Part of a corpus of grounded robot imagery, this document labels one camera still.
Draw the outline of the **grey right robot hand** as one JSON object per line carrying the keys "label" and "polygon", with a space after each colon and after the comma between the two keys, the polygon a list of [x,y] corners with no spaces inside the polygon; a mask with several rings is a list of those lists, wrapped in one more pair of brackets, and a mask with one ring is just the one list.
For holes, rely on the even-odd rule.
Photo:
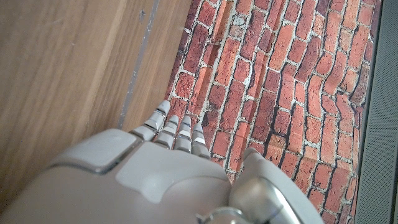
{"label": "grey right robot hand", "polygon": [[321,223],[307,196],[255,148],[235,182],[203,129],[163,101],[130,132],[102,131],[61,153],[2,223]]}

